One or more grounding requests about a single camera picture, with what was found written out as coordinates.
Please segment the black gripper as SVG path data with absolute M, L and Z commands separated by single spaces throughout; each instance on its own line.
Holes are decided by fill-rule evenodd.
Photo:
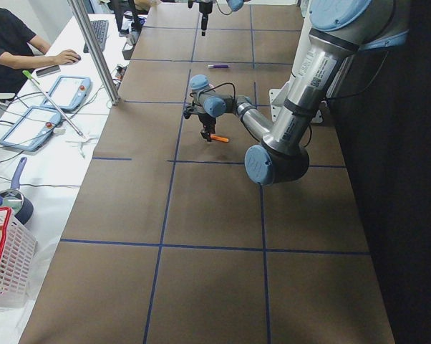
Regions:
M 211 14 L 213 11 L 213 1 L 199 0 L 198 3 L 199 3 L 198 5 L 199 12 L 202 14 L 201 22 L 200 22 L 201 36 L 205 37 L 206 31 L 208 28 L 209 14 Z
M 216 134 L 216 119 L 209 114 L 202 114 L 198 116 L 198 119 L 203 125 L 200 132 L 202 138 L 207 142 L 211 142 Z

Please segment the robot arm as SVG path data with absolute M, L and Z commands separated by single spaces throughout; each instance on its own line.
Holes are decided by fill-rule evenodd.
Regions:
M 404 44 L 409 17 L 409 1 L 312 1 L 310 48 L 275 121 L 263 116 L 246 96 L 217 93 L 205 75 L 190 79 L 193 100 L 183 116 L 197 115 L 201 134 L 209 139 L 216 118 L 233 113 L 258 141 L 245 154 L 248 177 L 263 186 L 298 180 L 309 167 L 301 138 L 344 60 L 362 50 Z
M 208 28 L 209 16 L 213 11 L 213 5 L 217 3 L 217 1 L 207 0 L 207 1 L 197 1 L 198 10 L 201 13 L 201 35 L 204 37 Z M 243 7 L 245 1 L 243 0 L 228 0 L 227 5 L 231 11 L 238 11 Z

